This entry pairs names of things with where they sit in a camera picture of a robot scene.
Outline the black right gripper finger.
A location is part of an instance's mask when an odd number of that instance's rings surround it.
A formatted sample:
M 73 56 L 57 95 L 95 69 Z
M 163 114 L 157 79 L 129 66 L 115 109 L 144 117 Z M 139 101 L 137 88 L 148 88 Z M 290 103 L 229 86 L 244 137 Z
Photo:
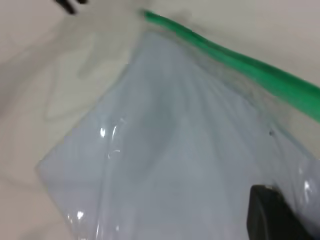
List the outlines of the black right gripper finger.
M 250 188 L 246 228 L 250 240 L 311 240 L 282 194 L 266 185 Z

